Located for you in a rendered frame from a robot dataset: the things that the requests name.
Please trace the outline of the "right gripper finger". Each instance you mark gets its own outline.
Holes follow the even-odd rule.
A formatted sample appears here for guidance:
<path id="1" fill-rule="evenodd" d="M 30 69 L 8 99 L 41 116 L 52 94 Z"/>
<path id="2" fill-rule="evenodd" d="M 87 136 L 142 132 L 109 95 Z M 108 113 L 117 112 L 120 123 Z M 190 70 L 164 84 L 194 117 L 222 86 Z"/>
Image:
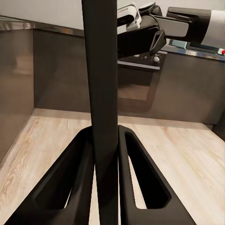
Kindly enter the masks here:
<path id="1" fill-rule="evenodd" d="M 146 33 L 155 33 L 153 41 L 151 43 L 151 47 L 149 50 L 150 56 L 154 56 L 155 54 L 157 54 L 166 44 L 167 44 L 167 38 L 165 36 L 165 31 L 164 30 L 159 30 L 158 27 L 153 27 L 153 28 L 149 28 L 137 33 L 133 33 L 132 36 L 136 37 L 142 34 L 146 34 Z"/>
<path id="2" fill-rule="evenodd" d="M 131 54 L 134 54 L 134 53 L 138 53 L 138 50 L 136 49 L 136 50 L 133 50 L 133 51 L 120 53 L 120 54 L 117 54 L 117 56 L 118 56 L 118 59 L 121 59 L 126 55 L 131 55 Z"/>

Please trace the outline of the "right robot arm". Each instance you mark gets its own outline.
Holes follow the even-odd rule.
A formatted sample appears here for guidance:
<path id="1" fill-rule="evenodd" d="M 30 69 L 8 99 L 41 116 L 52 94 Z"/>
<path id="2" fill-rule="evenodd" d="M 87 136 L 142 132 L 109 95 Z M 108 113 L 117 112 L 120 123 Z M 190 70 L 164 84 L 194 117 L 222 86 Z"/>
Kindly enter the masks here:
<path id="1" fill-rule="evenodd" d="M 167 38 L 225 49 L 225 10 L 168 7 L 166 17 L 159 5 L 148 3 L 137 9 L 134 2 L 117 8 L 118 59 L 143 53 L 157 54 Z"/>

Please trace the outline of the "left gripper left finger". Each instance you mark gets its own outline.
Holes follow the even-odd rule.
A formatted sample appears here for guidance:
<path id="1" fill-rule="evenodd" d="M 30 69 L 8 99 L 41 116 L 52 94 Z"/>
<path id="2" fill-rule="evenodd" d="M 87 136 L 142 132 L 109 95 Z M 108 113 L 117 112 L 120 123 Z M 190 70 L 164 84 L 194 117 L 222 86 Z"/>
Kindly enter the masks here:
<path id="1" fill-rule="evenodd" d="M 4 225 L 89 225 L 92 126 L 82 129 Z"/>

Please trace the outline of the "poster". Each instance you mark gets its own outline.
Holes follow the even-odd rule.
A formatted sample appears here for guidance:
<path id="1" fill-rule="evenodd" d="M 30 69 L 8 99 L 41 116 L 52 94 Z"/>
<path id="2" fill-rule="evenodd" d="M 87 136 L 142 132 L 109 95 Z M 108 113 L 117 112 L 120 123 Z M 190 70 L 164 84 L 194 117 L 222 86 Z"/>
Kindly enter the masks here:
<path id="1" fill-rule="evenodd" d="M 117 0 L 82 0 L 100 225 L 119 225 Z"/>

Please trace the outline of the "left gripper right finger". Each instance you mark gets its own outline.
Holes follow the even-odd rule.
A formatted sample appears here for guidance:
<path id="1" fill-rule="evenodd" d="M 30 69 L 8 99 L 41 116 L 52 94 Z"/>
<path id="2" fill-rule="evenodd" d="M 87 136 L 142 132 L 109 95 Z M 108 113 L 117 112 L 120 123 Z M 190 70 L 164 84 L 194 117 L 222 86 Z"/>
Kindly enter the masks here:
<path id="1" fill-rule="evenodd" d="M 147 209 L 136 206 L 130 156 Z M 197 225 L 136 133 L 118 125 L 121 225 Z"/>

